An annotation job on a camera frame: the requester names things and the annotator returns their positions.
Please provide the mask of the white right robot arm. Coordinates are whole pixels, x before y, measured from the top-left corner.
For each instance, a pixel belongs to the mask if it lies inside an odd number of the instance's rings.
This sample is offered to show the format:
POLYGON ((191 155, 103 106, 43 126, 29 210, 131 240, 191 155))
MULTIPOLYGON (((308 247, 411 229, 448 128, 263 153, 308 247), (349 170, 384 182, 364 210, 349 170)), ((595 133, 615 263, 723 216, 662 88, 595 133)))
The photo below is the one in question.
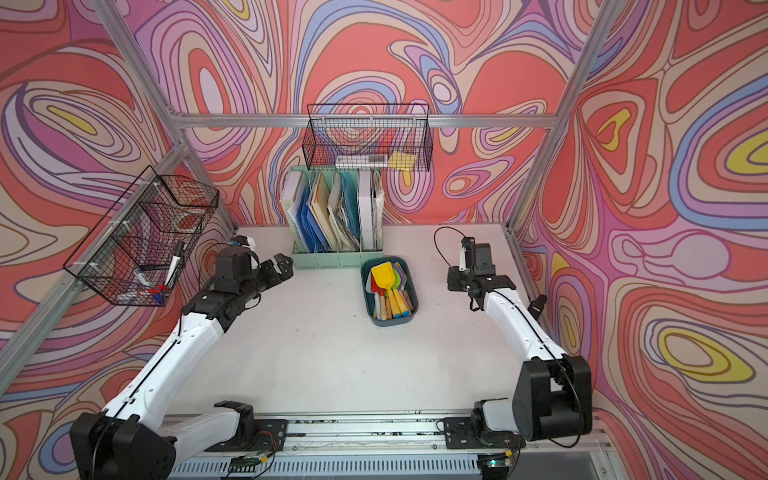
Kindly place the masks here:
POLYGON ((493 320, 515 355, 519 374, 510 397, 484 399, 472 411, 473 435, 514 433, 525 441, 549 440, 569 448, 593 427, 592 370, 541 327, 544 295, 525 305, 513 281, 496 272, 491 247, 463 237, 459 263, 447 273, 447 288, 464 292, 469 308, 493 320))

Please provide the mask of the red shovel wooden handle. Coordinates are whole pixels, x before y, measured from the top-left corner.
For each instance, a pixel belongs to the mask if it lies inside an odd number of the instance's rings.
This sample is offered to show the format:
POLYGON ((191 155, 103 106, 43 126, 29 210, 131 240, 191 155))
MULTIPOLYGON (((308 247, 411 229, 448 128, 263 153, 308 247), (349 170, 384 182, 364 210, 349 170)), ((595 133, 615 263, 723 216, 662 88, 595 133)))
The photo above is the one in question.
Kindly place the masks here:
POLYGON ((370 286, 374 295, 375 318, 381 321, 387 320, 386 303, 381 288, 370 274, 370 286))

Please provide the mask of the dark teal storage box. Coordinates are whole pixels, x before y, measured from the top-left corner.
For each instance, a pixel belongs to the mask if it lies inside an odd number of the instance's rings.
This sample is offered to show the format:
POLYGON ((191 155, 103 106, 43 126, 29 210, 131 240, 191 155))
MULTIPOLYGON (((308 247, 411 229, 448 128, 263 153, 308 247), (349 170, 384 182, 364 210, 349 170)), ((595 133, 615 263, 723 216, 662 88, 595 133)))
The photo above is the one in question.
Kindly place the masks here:
POLYGON ((389 256, 369 260, 360 274, 366 311, 374 325, 401 325, 415 317, 418 297, 404 259, 389 256))

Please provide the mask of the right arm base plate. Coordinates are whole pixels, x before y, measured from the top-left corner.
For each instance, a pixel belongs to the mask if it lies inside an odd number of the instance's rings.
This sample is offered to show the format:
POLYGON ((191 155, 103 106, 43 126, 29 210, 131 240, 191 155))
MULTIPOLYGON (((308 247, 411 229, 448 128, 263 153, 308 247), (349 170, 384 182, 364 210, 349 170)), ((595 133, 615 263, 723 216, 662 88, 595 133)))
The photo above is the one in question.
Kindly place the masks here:
POLYGON ((477 433, 470 417, 445 417, 437 422, 448 450, 511 450, 526 446, 526 441, 509 431, 481 431, 477 433))

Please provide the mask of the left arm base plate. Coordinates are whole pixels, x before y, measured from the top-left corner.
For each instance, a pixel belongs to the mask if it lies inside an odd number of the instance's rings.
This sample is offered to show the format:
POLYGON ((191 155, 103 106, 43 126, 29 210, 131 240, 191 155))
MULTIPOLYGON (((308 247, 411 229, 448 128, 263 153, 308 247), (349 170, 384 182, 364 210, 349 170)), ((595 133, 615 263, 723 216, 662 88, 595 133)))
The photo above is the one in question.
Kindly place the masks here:
POLYGON ((287 427, 285 419, 246 419, 240 422, 233 438, 209 447, 206 452, 262 452, 272 448, 282 451, 287 427))

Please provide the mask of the yellow shovel blue handle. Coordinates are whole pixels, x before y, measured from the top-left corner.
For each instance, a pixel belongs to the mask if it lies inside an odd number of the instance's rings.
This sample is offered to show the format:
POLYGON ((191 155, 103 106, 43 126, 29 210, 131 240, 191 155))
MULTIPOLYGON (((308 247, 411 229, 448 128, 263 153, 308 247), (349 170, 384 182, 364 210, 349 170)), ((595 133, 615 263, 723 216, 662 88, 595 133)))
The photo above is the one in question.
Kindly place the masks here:
POLYGON ((403 318, 410 315, 408 307, 397 288, 396 273, 391 262, 383 262, 371 268, 371 274, 381 288, 386 309, 387 319, 403 318))

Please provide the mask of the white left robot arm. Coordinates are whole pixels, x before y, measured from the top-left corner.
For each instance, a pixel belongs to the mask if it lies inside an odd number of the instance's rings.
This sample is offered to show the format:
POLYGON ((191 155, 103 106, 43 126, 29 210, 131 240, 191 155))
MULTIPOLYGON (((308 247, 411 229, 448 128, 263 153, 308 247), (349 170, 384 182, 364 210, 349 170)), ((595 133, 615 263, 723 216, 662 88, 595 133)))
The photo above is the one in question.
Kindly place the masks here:
POLYGON ((218 252, 213 275, 183 307, 174 330, 137 376, 98 413, 69 430, 83 479, 166 479, 187 459, 215 445, 252 444, 259 436, 251 405, 220 401, 169 428, 163 422, 181 387, 235 320, 265 291, 294 274, 282 253, 262 260, 253 238, 238 235, 218 252))

